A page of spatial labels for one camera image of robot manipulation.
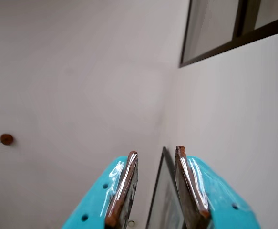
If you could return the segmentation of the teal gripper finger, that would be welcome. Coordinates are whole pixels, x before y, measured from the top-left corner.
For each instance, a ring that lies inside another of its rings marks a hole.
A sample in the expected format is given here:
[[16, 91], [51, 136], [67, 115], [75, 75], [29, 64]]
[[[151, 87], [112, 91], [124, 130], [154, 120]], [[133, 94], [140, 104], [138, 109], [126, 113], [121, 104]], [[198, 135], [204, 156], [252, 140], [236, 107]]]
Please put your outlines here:
[[98, 177], [63, 229], [125, 229], [138, 183], [138, 153], [116, 158]]
[[175, 183], [188, 229], [258, 229], [249, 204], [204, 161], [175, 150]]

